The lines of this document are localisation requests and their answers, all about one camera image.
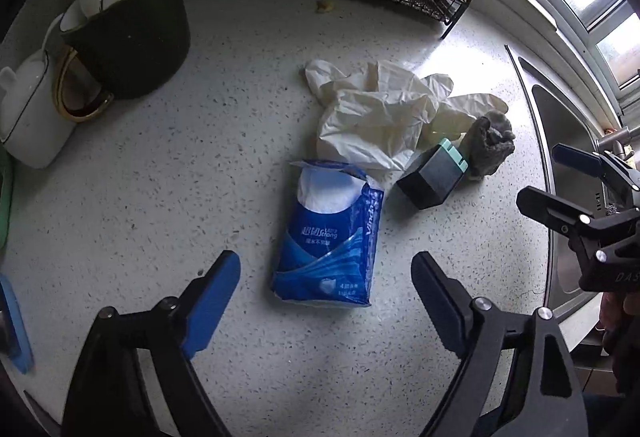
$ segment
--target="blue gripper pad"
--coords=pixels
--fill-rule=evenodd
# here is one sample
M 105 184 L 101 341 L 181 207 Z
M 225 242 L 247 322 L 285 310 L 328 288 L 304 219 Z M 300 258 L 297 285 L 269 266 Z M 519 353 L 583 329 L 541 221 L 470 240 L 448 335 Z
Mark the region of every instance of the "blue gripper pad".
M 551 151 L 551 155 L 554 161 L 559 164 L 573 168 L 591 177 L 602 177 L 602 159 L 600 156 L 563 143 L 556 144 Z
M 447 277 L 426 251 L 412 260 L 411 279 L 444 348 L 462 359 L 473 327 L 469 293 L 458 280 Z
M 182 351 L 192 359 L 209 345 L 220 318 L 240 280 L 240 259 L 232 251 L 224 251 L 202 278 L 208 284 L 187 315 L 186 336 Z
M 31 346 L 27 331 L 22 323 L 22 315 L 18 307 L 18 301 L 15 298 L 14 289 L 11 287 L 9 279 L 0 274 L 0 287 L 8 310 L 8 322 L 14 327 L 17 344 L 9 349 L 9 359 L 15 368 L 22 373 L 27 373 L 33 367 L 33 354 L 31 354 Z

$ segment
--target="plastic bag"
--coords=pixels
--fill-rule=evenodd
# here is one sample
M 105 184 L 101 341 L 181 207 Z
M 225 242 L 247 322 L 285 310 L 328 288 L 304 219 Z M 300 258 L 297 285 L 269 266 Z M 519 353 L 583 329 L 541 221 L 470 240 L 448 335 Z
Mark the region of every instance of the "plastic bag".
M 351 164 L 294 164 L 303 171 L 273 292 L 312 305 L 369 306 L 382 190 Z

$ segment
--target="gray cloth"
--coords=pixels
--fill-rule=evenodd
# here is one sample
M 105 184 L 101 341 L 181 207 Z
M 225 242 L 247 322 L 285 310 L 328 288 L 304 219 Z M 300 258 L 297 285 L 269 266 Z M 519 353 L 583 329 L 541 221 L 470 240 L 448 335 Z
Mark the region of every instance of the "gray cloth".
M 485 175 L 493 175 L 516 149 L 515 138 L 510 121 L 497 110 L 476 119 L 458 149 L 469 165 L 466 176 L 480 180 Z

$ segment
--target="kitchen sink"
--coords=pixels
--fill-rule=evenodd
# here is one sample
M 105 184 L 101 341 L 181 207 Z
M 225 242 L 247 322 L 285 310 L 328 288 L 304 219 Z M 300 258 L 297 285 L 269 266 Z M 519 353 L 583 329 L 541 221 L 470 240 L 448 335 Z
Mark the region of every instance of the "kitchen sink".
M 552 160 L 551 150 L 558 143 L 596 151 L 600 134 L 587 126 L 583 115 L 536 67 L 510 50 L 510 55 L 527 95 L 532 112 L 545 172 L 546 190 L 593 213 L 606 215 L 606 195 L 602 181 Z M 578 286 L 580 266 L 568 239 L 549 232 L 549 267 L 545 305 L 559 321 L 588 302 L 595 293 Z

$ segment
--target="metal screw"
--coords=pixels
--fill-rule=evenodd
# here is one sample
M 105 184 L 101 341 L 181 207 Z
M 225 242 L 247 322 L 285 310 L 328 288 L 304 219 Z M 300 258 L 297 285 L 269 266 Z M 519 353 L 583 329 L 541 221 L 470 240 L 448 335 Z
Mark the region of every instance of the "metal screw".
M 115 313 L 116 309 L 114 309 L 113 307 L 103 307 L 102 309 L 100 309 L 100 312 L 98 312 L 98 318 L 106 320 L 107 318 L 111 318 Z
M 178 306 L 178 299 L 175 296 L 167 296 L 160 301 L 160 308 L 165 311 L 172 311 Z
M 538 309 L 538 316 L 540 316 L 540 318 L 542 318 L 543 320 L 550 320 L 554 317 L 554 314 L 548 307 L 540 307 Z
M 481 311 L 488 311 L 492 308 L 493 304 L 491 300 L 486 299 L 483 296 L 479 296 L 474 300 L 474 305 L 478 307 Z

